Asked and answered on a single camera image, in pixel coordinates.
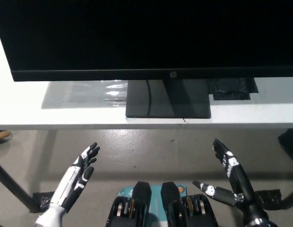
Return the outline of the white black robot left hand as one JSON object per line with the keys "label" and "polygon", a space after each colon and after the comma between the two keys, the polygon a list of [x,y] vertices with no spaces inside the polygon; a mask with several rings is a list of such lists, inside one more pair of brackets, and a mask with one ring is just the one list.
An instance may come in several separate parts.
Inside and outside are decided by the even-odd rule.
{"label": "white black robot left hand", "polygon": [[50,204],[56,204],[66,212],[70,211],[94,171],[91,164],[97,160],[96,155],[99,150],[100,147],[95,142],[77,157],[62,177]]}

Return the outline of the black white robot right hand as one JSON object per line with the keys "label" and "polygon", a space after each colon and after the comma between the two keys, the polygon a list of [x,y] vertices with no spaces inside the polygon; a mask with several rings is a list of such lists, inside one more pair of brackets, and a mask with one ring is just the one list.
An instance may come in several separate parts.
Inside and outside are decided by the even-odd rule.
{"label": "black white robot right hand", "polygon": [[232,190],[212,186],[198,180],[194,180],[192,183],[209,198],[236,207],[241,211],[255,204],[255,192],[236,156],[218,139],[213,142],[213,150],[226,172]]}

